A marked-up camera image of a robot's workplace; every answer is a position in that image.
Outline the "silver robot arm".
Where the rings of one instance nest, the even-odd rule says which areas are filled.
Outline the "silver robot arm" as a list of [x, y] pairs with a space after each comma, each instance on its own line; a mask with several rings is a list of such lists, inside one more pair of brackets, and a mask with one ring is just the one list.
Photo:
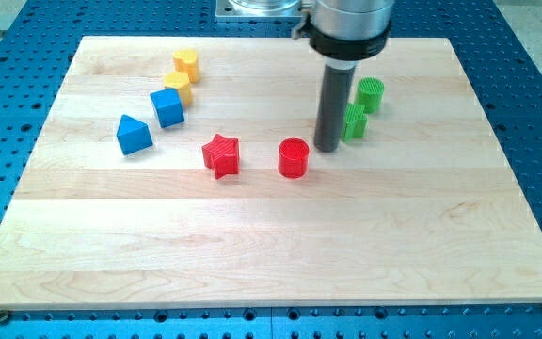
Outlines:
[[393, 0], [313, 0], [291, 36], [308, 37], [328, 67], [350, 70], [385, 48], [393, 5]]

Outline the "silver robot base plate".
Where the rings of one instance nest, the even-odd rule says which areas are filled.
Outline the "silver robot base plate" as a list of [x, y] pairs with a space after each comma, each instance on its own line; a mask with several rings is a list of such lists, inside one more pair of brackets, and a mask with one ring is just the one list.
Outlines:
[[312, 4], [312, 0], [216, 0], [215, 16], [227, 21], [299, 17]]

